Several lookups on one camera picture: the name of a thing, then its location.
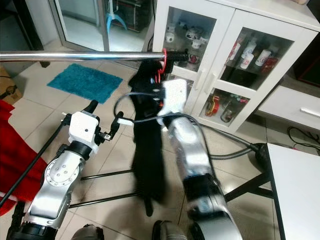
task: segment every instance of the drawer handle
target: drawer handle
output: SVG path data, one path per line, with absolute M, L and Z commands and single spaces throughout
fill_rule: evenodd
M 205 89 L 204 89 L 205 94 L 211 93 L 211 90 L 213 88 L 213 84 L 214 84 L 216 78 L 217 78 L 217 75 L 214 73 L 211 73 L 211 77 L 208 80 L 208 83 L 206 84 Z
M 199 89 L 200 86 L 200 78 L 202 76 L 202 74 L 204 73 L 204 70 L 201 70 L 200 72 L 198 72 L 198 76 L 196 77 L 196 83 L 195 83 L 195 90 Z
M 313 116 L 316 116 L 316 117 L 320 118 L 320 113 L 319 112 L 315 112 L 315 111 L 309 110 L 309 109 L 304 108 L 304 107 L 301 107 L 300 111 L 303 112 L 303 113 L 310 114 L 310 115 L 313 115 Z

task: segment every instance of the red fabric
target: red fabric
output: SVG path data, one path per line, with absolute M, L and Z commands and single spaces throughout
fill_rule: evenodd
M 37 155 L 8 123 L 11 116 L 10 111 L 13 109 L 13 106 L 0 100 L 0 192 L 3 193 L 10 189 Z M 46 162 L 40 158 L 12 196 L 21 201 L 32 201 L 40 189 L 42 174 L 46 166 Z M 8 212 L 15 203 L 8 199 L 0 208 L 0 216 Z

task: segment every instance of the white table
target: white table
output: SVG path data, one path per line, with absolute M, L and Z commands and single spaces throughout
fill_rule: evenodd
M 320 156 L 267 144 L 270 169 L 225 195 L 274 199 L 282 240 L 320 239 Z M 260 188 L 271 181 L 272 191 Z

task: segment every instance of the chrome pole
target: chrome pole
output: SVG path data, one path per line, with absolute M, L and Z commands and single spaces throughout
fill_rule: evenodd
M 113 51 L 113 52 L 46 52 L 46 51 L 1 51 L 0 62 L 16 61 L 161 61 L 165 57 L 163 52 Z

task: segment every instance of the blue bath mat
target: blue bath mat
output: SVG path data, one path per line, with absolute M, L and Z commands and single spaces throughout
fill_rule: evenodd
M 73 63 L 47 85 L 103 104 L 122 80 L 120 77 Z

